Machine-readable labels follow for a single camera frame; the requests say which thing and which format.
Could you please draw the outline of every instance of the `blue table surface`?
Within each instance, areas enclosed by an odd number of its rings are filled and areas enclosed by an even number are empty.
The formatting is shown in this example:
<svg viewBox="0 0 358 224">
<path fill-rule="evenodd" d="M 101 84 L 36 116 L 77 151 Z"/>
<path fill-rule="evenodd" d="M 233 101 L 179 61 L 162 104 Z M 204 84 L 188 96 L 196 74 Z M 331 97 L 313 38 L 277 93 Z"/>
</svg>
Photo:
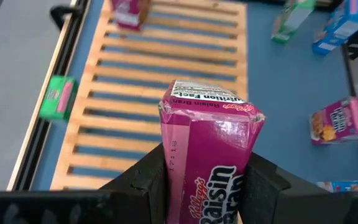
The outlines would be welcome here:
<svg viewBox="0 0 358 224">
<path fill-rule="evenodd" d="M 68 74 L 78 81 L 102 3 L 92 0 L 71 63 Z M 341 50 L 327 56 L 311 51 L 314 33 L 328 15 L 313 12 L 289 43 L 281 45 L 270 40 L 272 24 L 281 9 L 250 2 L 247 12 L 249 99 L 267 116 L 254 152 L 310 182 L 358 180 L 358 141 L 328 146 L 314 146 L 310 141 L 308 116 L 349 96 Z M 49 189 L 64 135 L 64 127 L 52 125 L 32 190 Z M 119 172 L 105 175 L 114 178 Z"/>
</svg>

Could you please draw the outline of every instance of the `blue box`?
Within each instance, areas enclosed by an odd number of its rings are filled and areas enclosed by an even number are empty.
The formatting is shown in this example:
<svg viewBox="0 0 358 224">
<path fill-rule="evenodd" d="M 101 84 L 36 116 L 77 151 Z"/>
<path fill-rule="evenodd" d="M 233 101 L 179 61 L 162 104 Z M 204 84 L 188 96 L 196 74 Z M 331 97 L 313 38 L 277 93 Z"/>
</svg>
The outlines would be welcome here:
<svg viewBox="0 0 358 224">
<path fill-rule="evenodd" d="M 322 32 L 318 32 L 313 51 L 328 54 L 358 31 L 358 0 L 343 0 L 329 15 Z"/>
</svg>

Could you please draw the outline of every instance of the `nutrition facts label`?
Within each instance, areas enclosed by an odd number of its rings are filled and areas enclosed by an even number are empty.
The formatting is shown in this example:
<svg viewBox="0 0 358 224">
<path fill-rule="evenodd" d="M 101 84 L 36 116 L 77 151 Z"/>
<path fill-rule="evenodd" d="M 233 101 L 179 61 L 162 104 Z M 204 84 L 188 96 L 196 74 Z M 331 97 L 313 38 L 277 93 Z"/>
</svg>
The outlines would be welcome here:
<svg viewBox="0 0 358 224">
<path fill-rule="evenodd" d="M 207 100 L 224 103 L 245 103 L 234 93 L 222 89 L 218 85 L 207 85 L 187 80 L 177 80 L 173 86 L 171 96 L 192 100 Z"/>
</svg>

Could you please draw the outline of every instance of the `small cereal box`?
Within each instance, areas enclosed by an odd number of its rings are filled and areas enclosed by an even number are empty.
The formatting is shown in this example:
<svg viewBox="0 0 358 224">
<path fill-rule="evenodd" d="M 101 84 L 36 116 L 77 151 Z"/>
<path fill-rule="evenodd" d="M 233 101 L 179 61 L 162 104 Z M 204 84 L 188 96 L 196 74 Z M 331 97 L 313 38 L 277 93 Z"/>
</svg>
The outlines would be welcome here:
<svg viewBox="0 0 358 224">
<path fill-rule="evenodd" d="M 265 121 L 217 85 L 175 80 L 160 102 L 166 224 L 237 223 L 245 168 Z"/>
<path fill-rule="evenodd" d="M 358 98 L 349 97 L 315 112 L 310 127 L 315 144 L 358 139 Z"/>
<path fill-rule="evenodd" d="M 41 104 L 39 116 L 49 121 L 67 122 L 70 118 L 78 84 L 74 78 L 53 76 Z"/>
<path fill-rule="evenodd" d="M 286 43 L 314 9 L 315 0 L 287 0 L 274 22 L 272 40 Z"/>
<path fill-rule="evenodd" d="M 313 51 L 328 54 L 358 31 L 358 0 L 343 0 L 331 13 L 323 31 L 313 43 Z"/>
<path fill-rule="evenodd" d="M 140 30 L 149 13 L 150 0 L 111 0 L 114 20 L 122 28 Z"/>
</svg>

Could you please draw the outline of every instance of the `raisin bran cereal box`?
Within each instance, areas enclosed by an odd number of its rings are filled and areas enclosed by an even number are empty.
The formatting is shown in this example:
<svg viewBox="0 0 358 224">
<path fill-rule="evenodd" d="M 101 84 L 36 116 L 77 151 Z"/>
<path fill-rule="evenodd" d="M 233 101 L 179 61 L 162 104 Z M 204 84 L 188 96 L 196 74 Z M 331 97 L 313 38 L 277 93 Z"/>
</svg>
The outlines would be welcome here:
<svg viewBox="0 0 358 224">
<path fill-rule="evenodd" d="M 160 105 L 166 224 L 237 223 L 244 169 L 265 117 L 217 85 L 176 80 Z"/>
<path fill-rule="evenodd" d="M 358 139 L 358 98 L 349 97 L 315 112 L 310 126 L 315 144 Z"/>
<path fill-rule="evenodd" d="M 313 51 L 328 54 L 358 31 L 358 0 L 343 0 L 332 12 L 313 44 Z"/>
<path fill-rule="evenodd" d="M 140 30 L 149 13 L 150 0 L 111 0 L 114 19 L 122 28 Z"/>
</svg>

